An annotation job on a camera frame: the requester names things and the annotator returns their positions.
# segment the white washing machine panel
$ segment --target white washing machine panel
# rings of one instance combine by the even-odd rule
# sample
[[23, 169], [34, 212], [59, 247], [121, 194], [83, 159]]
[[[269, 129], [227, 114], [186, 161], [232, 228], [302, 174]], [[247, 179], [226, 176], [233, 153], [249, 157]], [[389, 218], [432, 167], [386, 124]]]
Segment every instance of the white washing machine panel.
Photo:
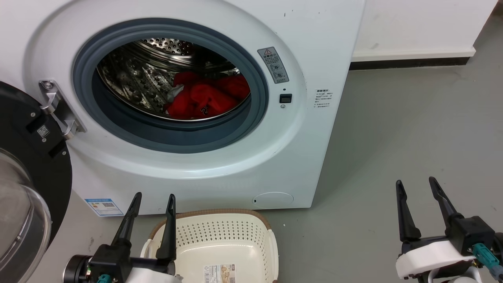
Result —
[[[87, 130], [68, 141], [73, 189], [83, 199], [110, 198], [125, 211], [141, 191], [141, 214], [163, 213], [170, 193], [176, 195], [180, 212], [310, 207], [363, 7], [364, 0], [4, 3], [0, 36], [15, 38], [16, 44], [0, 45], [0, 81], [40, 102], [38, 82], [58, 83]], [[177, 154], [128, 143], [93, 120], [75, 93], [75, 58], [100, 31], [145, 18], [199, 24], [244, 48], [267, 79], [269, 100], [260, 124], [226, 147]], [[281, 57], [288, 82], [275, 84], [258, 53], [267, 47]], [[292, 94], [292, 103], [284, 107], [279, 103], [283, 93]]]

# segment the black baseboard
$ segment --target black baseboard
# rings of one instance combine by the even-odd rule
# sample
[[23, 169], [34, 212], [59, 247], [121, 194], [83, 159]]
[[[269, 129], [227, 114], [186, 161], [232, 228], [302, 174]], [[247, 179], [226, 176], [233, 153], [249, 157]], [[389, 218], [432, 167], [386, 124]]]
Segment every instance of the black baseboard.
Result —
[[351, 62], [349, 70], [460, 66], [460, 65], [466, 65], [469, 59], [470, 57], [456, 57], [456, 58], [425, 58], [425, 59]]

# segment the qr code sticker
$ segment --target qr code sticker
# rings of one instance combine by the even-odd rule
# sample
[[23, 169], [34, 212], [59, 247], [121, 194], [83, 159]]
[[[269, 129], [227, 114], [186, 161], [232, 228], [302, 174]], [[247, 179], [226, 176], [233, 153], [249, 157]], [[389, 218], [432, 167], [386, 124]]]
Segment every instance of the qr code sticker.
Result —
[[40, 127], [38, 130], [37, 130], [37, 133], [42, 137], [46, 137], [50, 132], [49, 132], [49, 129], [43, 125], [42, 127]]

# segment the brown basket rim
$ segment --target brown basket rim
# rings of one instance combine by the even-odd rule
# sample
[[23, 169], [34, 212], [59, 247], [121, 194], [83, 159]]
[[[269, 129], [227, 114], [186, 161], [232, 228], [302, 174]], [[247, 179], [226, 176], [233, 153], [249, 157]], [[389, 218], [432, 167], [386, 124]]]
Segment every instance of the brown basket rim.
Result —
[[[218, 209], [205, 209], [205, 210], [197, 210], [197, 211], [191, 211], [187, 213], [179, 213], [177, 214], [177, 219], [181, 218], [187, 218], [187, 217], [192, 217], [192, 216], [200, 216], [200, 215], [211, 215], [211, 214], [248, 214], [251, 216], [255, 216], [256, 218], [260, 219], [264, 225], [266, 226], [267, 230], [271, 230], [271, 224], [267, 221], [267, 219], [260, 213], [256, 212], [255, 210], [250, 210], [250, 209], [240, 209], [240, 208], [218, 208]], [[159, 222], [152, 232], [150, 233], [150, 236], [148, 237], [149, 239], [153, 240], [154, 236], [156, 233], [159, 231], [159, 229], [166, 224], [166, 220], [163, 220]]]

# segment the laundry basket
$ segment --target laundry basket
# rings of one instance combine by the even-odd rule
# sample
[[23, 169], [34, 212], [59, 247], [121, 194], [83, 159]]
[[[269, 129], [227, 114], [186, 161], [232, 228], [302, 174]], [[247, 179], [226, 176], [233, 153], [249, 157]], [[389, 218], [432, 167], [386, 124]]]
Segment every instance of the laundry basket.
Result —
[[[155, 258], [166, 221], [143, 246]], [[247, 209], [211, 209], [177, 214], [176, 273], [183, 283], [276, 283], [278, 246], [271, 225]]]

